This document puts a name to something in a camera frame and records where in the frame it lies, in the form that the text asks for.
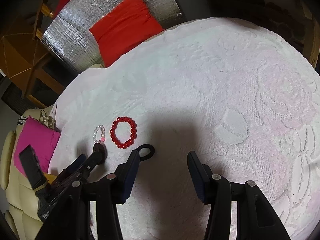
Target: beige leather couch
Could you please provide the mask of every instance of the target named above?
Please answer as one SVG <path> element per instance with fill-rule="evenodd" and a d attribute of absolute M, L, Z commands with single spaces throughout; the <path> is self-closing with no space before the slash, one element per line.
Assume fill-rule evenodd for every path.
<path fill-rule="evenodd" d="M 49 114 L 51 109 L 52 106 L 44 110 Z M 23 116 L 38 119 L 40 110 L 27 110 Z M 37 215 L 38 198 L 28 179 L 13 165 L 12 158 L 22 128 L 23 125 L 17 125 L 16 130 L 10 131 L 6 137 L 0 160 L 0 185 L 5 190 L 9 202 L 5 219 L 12 231 L 20 240 L 34 240 L 42 226 Z"/>

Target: black ring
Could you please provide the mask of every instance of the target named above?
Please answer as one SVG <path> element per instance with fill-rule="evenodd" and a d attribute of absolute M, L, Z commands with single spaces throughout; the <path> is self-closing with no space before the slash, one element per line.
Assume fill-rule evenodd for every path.
<path fill-rule="evenodd" d="M 148 148 L 150 150 L 150 152 L 147 155 L 145 155 L 143 157 L 140 157 L 140 161 L 141 162 L 143 162 L 143 161 L 145 161 L 147 159 L 150 159 L 156 152 L 155 148 L 150 144 L 142 144 L 135 150 L 139 152 L 140 150 L 142 150 L 144 148 Z"/>

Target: metal rivet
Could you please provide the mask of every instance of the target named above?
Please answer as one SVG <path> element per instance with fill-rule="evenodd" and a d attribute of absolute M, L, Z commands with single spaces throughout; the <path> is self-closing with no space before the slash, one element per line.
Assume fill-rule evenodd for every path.
<path fill-rule="evenodd" d="M 250 187 L 254 187 L 256 185 L 256 183 L 253 180 L 248 180 L 247 183 Z"/>
<path fill-rule="evenodd" d="M 213 174 L 212 178 L 215 180 L 219 180 L 219 179 L 221 179 L 221 176 L 219 174 Z"/>
<path fill-rule="evenodd" d="M 71 186 L 72 187 L 79 187 L 80 186 L 80 181 L 79 180 L 75 180 L 72 184 L 71 184 Z"/>
<path fill-rule="evenodd" d="M 107 179 L 115 179 L 116 178 L 116 175 L 114 174 L 114 173 L 109 173 L 108 175 L 107 175 Z"/>

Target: round table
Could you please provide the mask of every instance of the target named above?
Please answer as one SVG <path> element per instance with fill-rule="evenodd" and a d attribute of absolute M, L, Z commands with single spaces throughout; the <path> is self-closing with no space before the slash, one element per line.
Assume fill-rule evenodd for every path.
<path fill-rule="evenodd" d="M 188 172 L 194 150 L 229 181 L 254 180 L 291 239 L 303 240 L 320 219 L 319 87 L 308 61 L 273 32 L 229 18 L 180 25 L 66 88 L 52 113 L 62 133 L 50 169 L 92 152 L 99 124 L 109 131 L 130 116 L 135 144 L 118 149 L 108 137 L 106 163 L 91 175 L 113 172 L 143 143 L 155 147 L 118 205 L 124 239 L 203 238 L 210 206 L 197 199 Z M 119 125 L 117 135 L 126 140 L 130 131 Z"/>

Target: pink pillow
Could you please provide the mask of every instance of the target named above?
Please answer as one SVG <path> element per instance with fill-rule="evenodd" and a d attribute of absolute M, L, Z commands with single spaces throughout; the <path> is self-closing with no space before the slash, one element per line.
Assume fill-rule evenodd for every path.
<path fill-rule="evenodd" d="M 20 133 L 17 147 L 13 155 L 14 166 L 17 167 L 18 171 L 25 175 L 19 159 L 19 153 L 28 145 L 31 145 L 38 157 L 41 170 L 48 173 L 49 163 L 59 138 L 59 132 L 49 129 L 29 116 Z"/>

